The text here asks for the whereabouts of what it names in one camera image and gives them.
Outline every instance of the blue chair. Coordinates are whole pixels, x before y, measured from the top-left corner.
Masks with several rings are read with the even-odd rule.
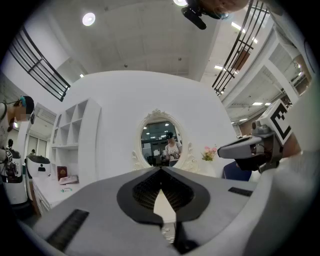
[[[241,170],[236,166],[236,161],[223,167],[223,179],[248,182],[251,176],[251,170]]]

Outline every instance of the flower vase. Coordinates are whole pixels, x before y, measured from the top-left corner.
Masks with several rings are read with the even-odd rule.
[[[206,176],[217,177],[216,170],[214,168],[213,161],[203,161],[203,171],[202,173]]]

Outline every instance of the white bookshelf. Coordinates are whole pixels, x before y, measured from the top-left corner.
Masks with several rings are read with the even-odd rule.
[[[51,178],[57,180],[57,167],[78,175],[79,185],[96,181],[96,131],[101,106],[93,99],[81,101],[60,113],[53,125],[51,141]]]

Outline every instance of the ceiling light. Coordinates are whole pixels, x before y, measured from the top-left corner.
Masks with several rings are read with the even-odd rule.
[[[187,5],[186,0],[173,0],[173,1],[177,6],[186,6]]]
[[[241,27],[234,22],[231,22],[231,26],[235,27],[237,30],[241,30]]]
[[[85,26],[90,26],[95,22],[95,20],[96,20],[96,16],[92,12],[89,12],[83,16],[82,23]]]

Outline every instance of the red book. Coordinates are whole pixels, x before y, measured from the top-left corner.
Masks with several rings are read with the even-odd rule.
[[[60,181],[61,178],[67,177],[67,167],[65,166],[57,166],[57,174],[58,174],[58,181]]]

